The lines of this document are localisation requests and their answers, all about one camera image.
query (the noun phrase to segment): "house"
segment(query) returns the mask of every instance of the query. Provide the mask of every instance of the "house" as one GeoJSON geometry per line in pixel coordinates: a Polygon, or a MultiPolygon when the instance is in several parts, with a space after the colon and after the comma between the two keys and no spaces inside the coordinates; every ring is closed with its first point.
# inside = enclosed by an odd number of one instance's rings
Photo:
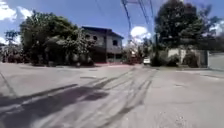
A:
{"type": "Polygon", "coordinates": [[[83,26],[86,39],[96,41],[93,51],[94,62],[121,62],[123,37],[108,28],[83,26]]]}

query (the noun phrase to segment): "bush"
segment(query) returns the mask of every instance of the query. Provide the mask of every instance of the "bush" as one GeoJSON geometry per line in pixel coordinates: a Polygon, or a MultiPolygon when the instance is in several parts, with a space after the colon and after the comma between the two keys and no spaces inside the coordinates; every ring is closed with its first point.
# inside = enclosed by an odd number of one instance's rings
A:
{"type": "Polygon", "coordinates": [[[180,62],[180,56],[175,54],[175,55],[172,55],[168,58],[168,61],[167,61],[167,66],[170,66],[170,67],[177,67],[178,66],[178,62],[180,62]]]}
{"type": "Polygon", "coordinates": [[[167,64],[167,52],[160,51],[159,56],[155,55],[151,58],[151,66],[165,66],[167,64]]]}
{"type": "Polygon", "coordinates": [[[188,52],[184,59],[183,59],[183,65],[188,65],[191,68],[198,68],[198,57],[195,55],[194,52],[188,52]]]}

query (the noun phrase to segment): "sky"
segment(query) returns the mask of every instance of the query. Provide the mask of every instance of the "sky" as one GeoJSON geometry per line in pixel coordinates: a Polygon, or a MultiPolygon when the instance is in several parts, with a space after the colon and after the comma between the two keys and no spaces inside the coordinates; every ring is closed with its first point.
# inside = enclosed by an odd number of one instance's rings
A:
{"type": "MultiPolygon", "coordinates": [[[[147,13],[151,17],[149,0],[143,1],[147,13]]],[[[152,0],[155,15],[165,1],[152,0]]],[[[195,6],[212,4],[211,15],[224,18],[223,0],[185,0],[185,2],[190,2],[195,6]]],[[[129,34],[127,18],[121,0],[0,0],[0,42],[4,43],[5,31],[19,30],[19,24],[32,15],[32,10],[53,12],[56,15],[68,18],[78,26],[111,28],[125,39],[129,34]]],[[[132,26],[147,26],[139,5],[128,4],[128,10],[132,26]]]]}

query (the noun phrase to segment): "wall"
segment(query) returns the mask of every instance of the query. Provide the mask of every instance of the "wall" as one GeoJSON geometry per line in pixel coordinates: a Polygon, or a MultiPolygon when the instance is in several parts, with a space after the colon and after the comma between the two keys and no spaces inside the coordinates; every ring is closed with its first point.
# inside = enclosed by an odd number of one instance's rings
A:
{"type": "Polygon", "coordinates": [[[108,36],[107,37],[107,52],[114,54],[122,53],[122,39],[118,37],[108,36]],[[113,45],[113,40],[118,41],[118,46],[113,45]]]}
{"type": "MultiPolygon", "coordinates": [[[[192,50],[199,58],[198,64],[200,67],[207,67],[208,65],[208,54],[207,51],[204,50],[192,50]]],[[[172,55],[179,55],[181,59],[181,63],[183,62],[183,59],[186,55],[186,50],[185,49],[170,49],[168,52],[168,57],[172,55]]]]}
{"type": "Polygon", "coordinates": [[[208,67],[211,69],[224,70],[224,54],[210,54],[208,57],[208,67]]]}
{"type": "Polygon", "coordinates": [[[97,37],[96,45],[101,46],[101,47],[105,47],[105,41],[104,41],[105,35],[104,34],[86,30],[85,35],[90,35],[90,39],[93,39],[93,36],[96,36],[97,37]]]}

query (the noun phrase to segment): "cloud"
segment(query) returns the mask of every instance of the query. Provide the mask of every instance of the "cloud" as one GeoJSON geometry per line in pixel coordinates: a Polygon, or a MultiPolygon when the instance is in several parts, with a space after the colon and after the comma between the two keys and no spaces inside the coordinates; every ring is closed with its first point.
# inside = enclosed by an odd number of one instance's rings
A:
{"type": "Polygon", "coordinates": [[[224,20],[217,23],[214,27],[210,28],[210,30],[215,30],[217,36],[224,33],[224,20]]]}
{"type": "Polygon", "coordinates": [[[131,30],[131,36],[133,40],[137,43],[142,43],[144,38],[150,39],[151,33],[145,27],[142,26],[135,26],[131,30]]]}
{"type": "Polygon", "coordinates": [[[16,18],[16,10],[10,8],[4,0],[0,0],[0,20],[9,20],[13,22],[16,18]]]}
{"type": "Polygon", "coordinates": [[[33,14],[33,12],[31,10],[28,10],[24,7],[18,6],[17,8],[18,8],[19,12],[23,15],[22,19],[24,19],[24,20],[27,19],[27,17],[32,16],[32,14],[33,14]]]}
{"type": "Polygon", "coordinates": [[[17,36],[15,38],[15,41],[14,41],[15,44],[20,44],[21,43],[21,36],[17,36]]]}
{"type": "Polygon", "coordinates": [[[0,37],[0,43],[6,44],[6,41],[5,41],[5,39],[3,37],[0,37]]]}

